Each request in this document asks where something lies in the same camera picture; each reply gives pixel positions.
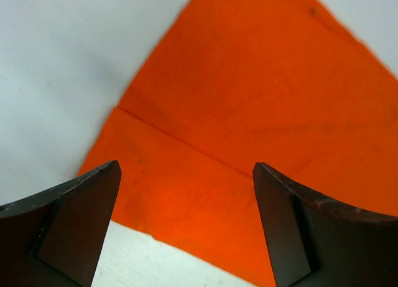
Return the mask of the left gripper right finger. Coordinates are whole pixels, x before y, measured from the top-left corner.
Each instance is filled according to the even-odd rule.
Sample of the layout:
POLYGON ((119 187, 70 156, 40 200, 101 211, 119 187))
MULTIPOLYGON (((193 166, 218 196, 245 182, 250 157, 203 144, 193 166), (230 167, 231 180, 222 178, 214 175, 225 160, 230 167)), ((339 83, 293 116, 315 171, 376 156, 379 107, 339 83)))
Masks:
POLYGON ((396 286, 397 218, 340 202, 259 162, 254 191, 277 286, 396 286))

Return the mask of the orange t shirt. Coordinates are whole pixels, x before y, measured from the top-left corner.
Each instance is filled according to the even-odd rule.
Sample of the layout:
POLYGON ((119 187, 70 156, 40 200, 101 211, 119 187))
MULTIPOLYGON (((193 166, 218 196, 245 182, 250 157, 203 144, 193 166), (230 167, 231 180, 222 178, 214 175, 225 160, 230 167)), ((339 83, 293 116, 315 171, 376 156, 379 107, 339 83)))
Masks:
POLYGON ((191 0, 80 171, 110 160, 115 222, 274 286, 255 163, 396 215, 397 79, 317 0, 191 0))

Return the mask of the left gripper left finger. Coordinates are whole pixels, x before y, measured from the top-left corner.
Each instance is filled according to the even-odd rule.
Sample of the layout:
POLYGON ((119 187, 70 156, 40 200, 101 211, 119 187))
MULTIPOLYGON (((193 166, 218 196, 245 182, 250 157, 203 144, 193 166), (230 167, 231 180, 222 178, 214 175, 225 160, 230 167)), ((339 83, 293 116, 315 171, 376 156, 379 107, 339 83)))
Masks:
POLYGON ((121 182, 117 161, 1 206, 1 286, 91 286, 121 182))

